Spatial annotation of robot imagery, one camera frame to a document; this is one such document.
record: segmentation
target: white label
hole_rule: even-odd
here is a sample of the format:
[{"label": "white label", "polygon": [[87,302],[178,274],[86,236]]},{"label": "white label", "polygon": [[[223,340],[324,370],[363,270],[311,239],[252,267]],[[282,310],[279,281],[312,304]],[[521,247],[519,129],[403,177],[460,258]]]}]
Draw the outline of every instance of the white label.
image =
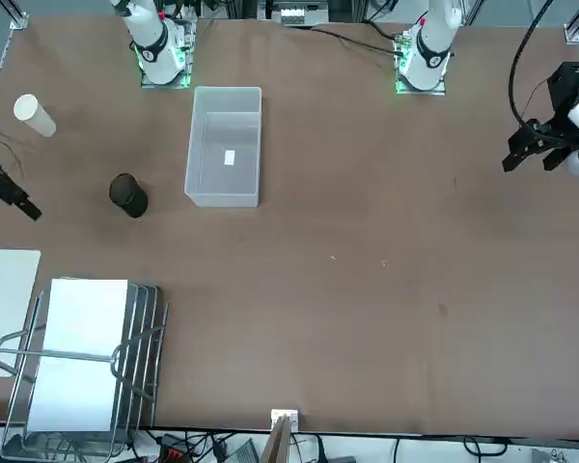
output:
[{"label": "white label", "polygon": [[234,158],[235,158],[234,150],[225,150],[225,162],[223,164],[225,164],[226,166],[233,166]]}]

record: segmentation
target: white paper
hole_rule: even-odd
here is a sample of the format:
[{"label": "white paper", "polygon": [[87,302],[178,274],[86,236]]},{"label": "white paper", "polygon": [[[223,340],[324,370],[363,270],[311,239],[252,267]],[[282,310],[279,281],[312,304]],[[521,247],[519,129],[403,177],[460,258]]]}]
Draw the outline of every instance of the white paper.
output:
[{"label": "white paper", "polygon": [[233,166],[234,158],[235,158],[234,150],[225,150],[225,162],[223,164],[225,164],[226,166]]},{"label": "white paper", "polygon": [[[43,349],[111,355],[127,289],[124,280],[54,280]],[[108,363],[42,357],[28,431],[108,431],[115,392]]]},{"label": "white paper", "polygon": [[[0,249],[0,338],[23,329],[40,258],[41,251]],[[17,349],[19,339],[3,347]],[[13,365],[15,355],[1,354],[0,359]],[[0,368],[0,376],[10,374]]]}]

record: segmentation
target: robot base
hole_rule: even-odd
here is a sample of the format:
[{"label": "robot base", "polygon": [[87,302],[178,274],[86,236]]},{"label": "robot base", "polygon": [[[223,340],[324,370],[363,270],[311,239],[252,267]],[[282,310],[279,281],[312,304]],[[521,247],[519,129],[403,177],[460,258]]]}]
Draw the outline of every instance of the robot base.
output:
[{"label": "robot base", "polygon": [[439,84],[437,84],[431,90],[417,90],[407,83],[399,72],[405,57],[409,55],[412,51],[412,39],[407,35],[397,36],[393,41],[393,49],[395,51],[400,51],[403,56],[395,56],[395,91],[398,95],[445,95],[446,94],[446,82],[444,80],[444,75],[440,79]]},{"label": "robot base", "polygon": [[[193,52],[195,51],[195,36],[197,32],[197,22],[174,19],[174,22],[181,31],[179,35],[180,50],[177,51],[178,58],[184,61],[184,69],[167,84],[158,85],[150,81],[142,71],[141,86],[143,89],[188,89],[191,86],[191,73],[193,72]],[[142,70],[141,57],[135,49],[135,55],[139,62],[139,69]]]}]

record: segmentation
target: white sheet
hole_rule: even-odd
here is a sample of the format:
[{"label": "white sheet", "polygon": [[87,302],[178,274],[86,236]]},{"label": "white sheet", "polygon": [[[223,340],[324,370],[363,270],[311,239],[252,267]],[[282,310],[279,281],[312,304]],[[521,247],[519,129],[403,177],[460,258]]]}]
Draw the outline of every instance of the white sheet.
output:
[{"label": "white sheet", "polygon": [[[125,280],[54,280],[43,349],[111,355],[127,289]],[[107,431],[115,390],[107,363],[42,357],[28,431]]]}]

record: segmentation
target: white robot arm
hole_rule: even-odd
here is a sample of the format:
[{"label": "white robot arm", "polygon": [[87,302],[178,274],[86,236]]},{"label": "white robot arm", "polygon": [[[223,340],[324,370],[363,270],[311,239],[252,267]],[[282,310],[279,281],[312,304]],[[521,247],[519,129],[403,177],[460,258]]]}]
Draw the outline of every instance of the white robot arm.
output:
[{"label": "white robot arm", "polygon": [[185,67],[180,60],[179,26],[161,19],[152,0],[110,0],[123,17],[141,59],[142,71],[153,84],[171,82]]},{"label": "white robot arm", "polygon": [[412,49],[400,75],[414,89],[435,88],[446,73],[451,45],[463,20],[460,0],[429,0],[425,17],[412,26],[407,35]]}]

